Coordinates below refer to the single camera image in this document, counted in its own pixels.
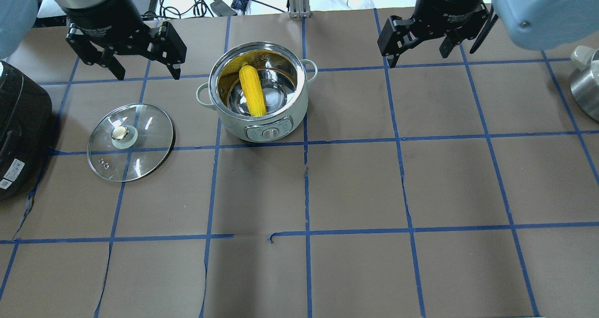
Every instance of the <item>corn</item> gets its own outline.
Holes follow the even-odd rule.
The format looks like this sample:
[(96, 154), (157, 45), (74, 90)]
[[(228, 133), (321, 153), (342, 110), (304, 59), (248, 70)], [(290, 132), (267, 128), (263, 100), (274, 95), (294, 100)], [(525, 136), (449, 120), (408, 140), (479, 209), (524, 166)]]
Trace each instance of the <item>corn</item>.
[(258, 71), (253, 66), (242, 66), (239, 70), (239, 81), (241, 89), (246, 96), (248, 110), (252, 117), (261, 117), (266, 115), (266, 104), (264, 103), (264, 93), (258, 77)]

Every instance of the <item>pot rim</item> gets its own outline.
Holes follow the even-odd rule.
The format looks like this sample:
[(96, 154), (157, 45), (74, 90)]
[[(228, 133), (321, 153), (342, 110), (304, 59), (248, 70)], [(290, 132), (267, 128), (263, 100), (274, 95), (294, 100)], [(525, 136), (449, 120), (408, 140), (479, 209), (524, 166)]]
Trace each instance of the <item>pot rim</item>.
[[(238, 56), (241, 56), (245, 53), (252, 52), (252, 51), (258, 51), (258, 50), (270, 51), (272, 53), (279, 54), (280, 56), (283, 56), (284, 58), (286, 58), (295, 67), (295, 71), (297, 73), (297, 85), (295, 86), (296, 94), (294, 94), (293, 98), (291, 98), (291, 100), (289, 102), (287, 102), (285, 104), (285, 106), (283, 106), (281, 109), (278, 109), (275, 113), (270, 113), (270, 114), (267, 114), (267, 115), (264, 115), (261, 117), (252, 117), (252, 116), (248, 116), (248, 115), (241, 115), (241, 114), (235, 113), (235, 112), (231, 111), (229, 109), (229, 107), (227, 107), (225, 105), (224, 102), (222, 102), (222, 100), (220, 99), (218, 90), (216, 90), (216, 87), (217, 87), (216, 84), (217, 84), (218, 79), (220, 78), (216, 74), (220, 73), (223, 70), (223, 68), (226, 66), (226, 64), (229, 62), (229, 60), (232, 60), (233, 58), (237, 58)], [(300, 59), (298, 58), (298, 56), (295, 55), (295, 53), (291, 52), (286, 47), (283, 47), (283, 46), (275, 44), (275, 43), (271, 43), (268, 41), (255, 41), (255, 42), (250, 42), (250, 43), (244, 43), (244, 44), (234, 47), (233, 49), (227, 51), (224, 55), (222, 55), (219, 58), (219, 60), (216, 61), (216, 63), (212, 67), (212, 70), (210, 71), (210, 77), (208, 78), (208, 93), (210, 96), (210, 100), (212, 101), (212, 104), (214, 104), (218, 108), (218, 110), (221, 111), (222, 113), (225, 113), (226, 115), (228, 115), (230, 117), (233, 117), (233, 118), (236, 118), (239, 120), (243, 120), (243, 121), (247, 121), (247, 122), (261, 122), (261, 121), (268, 121), (272, 118), (280, 117), (281, 115), (286, 114), (287, 111), (289, 111), (289, 109), (291, 107), (293, 107), (295, 102), (298, 100), (298, 98), (302, 94), (305, 84), (306, 84), (306, 69), (304, 68), (303, 64), (300, 62)]]

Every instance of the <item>table surface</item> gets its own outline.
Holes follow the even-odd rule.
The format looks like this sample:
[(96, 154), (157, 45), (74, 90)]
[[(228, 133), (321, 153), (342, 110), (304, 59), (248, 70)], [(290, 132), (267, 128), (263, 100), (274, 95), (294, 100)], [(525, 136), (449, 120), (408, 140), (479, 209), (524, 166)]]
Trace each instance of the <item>table surface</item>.
[[(0, 205), (0, 317), (596, 317), (599, 123), (567, 57), (599, 36), (525, 51), (498, 22), (473, 55), (428, 41), (388, 68), (378, 30), (410, 12), (173, 21), (179, 81), (138, 56), (116, 81), (66, 28), (29, 32), (8, 61), (51, 95), (58, 134), (39, 183)], [(194, 94), (263, 40), (320, 73), (297, 130), (255, 145)], [(102, 180), (88, 137), (136, 102), (171, 116), (174, 151)]]

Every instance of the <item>stainless steel pot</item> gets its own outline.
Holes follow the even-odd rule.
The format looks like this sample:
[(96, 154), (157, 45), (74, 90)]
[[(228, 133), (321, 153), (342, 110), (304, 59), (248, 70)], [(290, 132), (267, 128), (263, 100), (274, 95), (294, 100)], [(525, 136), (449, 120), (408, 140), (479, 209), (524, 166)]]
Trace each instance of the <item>stainless steel pot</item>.
[(570, 79), (572, 96), (589, 117), (599, 121), (599, 50), (579, 46), (571, 59), (578, 68)]
[[(267, 115), (252, 117), (239, 81), (244, 64), (255, 67), (267, 104)], [(307, 78), (304, 64), (314, 67)], [(299, 59), (288, 49), (268, 42), (242, 44), (216, 61), (208, 82), (196, 90), (196, 99), (204, 107), (218, 112), (223, 126), (240, 139), (268, 142), (281, 139), (302, 122), (308, 108), (308, 86), (318, 75), (312, 60)], [(209, 103), (201, 100), (208, 89)]]

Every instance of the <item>black rice cooker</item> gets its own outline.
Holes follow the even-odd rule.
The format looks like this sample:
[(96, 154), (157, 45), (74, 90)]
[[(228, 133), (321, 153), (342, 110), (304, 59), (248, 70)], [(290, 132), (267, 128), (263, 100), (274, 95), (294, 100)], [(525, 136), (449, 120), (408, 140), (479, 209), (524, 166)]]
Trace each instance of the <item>black rice cooker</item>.
[(52, 102), (48, 93), (0, 60), (0, 200), (23, 186), (36, 170), (50, 134)]

